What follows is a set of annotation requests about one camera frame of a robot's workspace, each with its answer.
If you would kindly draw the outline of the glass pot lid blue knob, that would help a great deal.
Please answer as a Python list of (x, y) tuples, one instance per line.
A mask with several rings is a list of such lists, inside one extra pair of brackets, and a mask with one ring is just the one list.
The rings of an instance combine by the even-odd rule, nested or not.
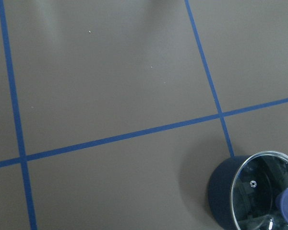
[(238, 230), (288, 230), (276, 200), (288, 189), (288, 155), (262, 151), (248, 157), (233, 179), (231, 212)]

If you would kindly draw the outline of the dark blue saucepan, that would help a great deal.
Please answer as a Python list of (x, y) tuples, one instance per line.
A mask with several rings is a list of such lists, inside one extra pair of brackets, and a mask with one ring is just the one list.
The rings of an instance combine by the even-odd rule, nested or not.
[(233, 211), (236, 177), (250, 156), (234, 156), (221, 162), (210, 176), (207, 195), (213, 218), (225, 230), (238, 230)]

